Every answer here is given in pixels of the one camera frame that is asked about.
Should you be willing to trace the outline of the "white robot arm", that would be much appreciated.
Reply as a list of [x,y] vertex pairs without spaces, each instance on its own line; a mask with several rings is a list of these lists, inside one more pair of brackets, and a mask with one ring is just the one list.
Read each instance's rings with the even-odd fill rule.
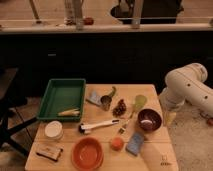
[[213,117],[213,88],[204,84],[207,69],[200,63],[191,63],[168,72],[166,87],[159,95],[162,108],[167,111],[180,109],[185,101]]

